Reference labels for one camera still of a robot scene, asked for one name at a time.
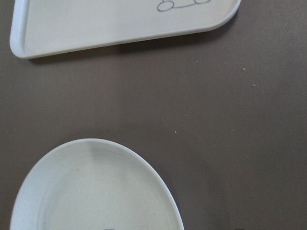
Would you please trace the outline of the white round plate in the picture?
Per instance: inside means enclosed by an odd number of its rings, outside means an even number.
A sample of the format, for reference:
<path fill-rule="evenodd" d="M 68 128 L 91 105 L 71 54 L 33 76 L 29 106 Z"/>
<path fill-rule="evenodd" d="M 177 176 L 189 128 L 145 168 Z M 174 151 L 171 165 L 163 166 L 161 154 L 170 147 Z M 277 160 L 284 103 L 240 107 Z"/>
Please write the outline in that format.
<path fill-rule="evenodd" d="M 86 138 L 62 144 L 30 170 L 12 230 L 182 230 L 166 184 L 134 151 Z"/>

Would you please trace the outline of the cream rabbit tray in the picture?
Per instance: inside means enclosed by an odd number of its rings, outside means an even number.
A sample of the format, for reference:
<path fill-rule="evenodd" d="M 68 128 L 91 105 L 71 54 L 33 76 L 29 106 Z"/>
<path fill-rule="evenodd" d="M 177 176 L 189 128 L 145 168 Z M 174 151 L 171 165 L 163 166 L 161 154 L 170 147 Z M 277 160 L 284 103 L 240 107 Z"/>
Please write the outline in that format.
<path fill-rule="evenodd" d="M 214 30 L 238 0 L 17 0 L 10 48 L 19 58 Z"/>

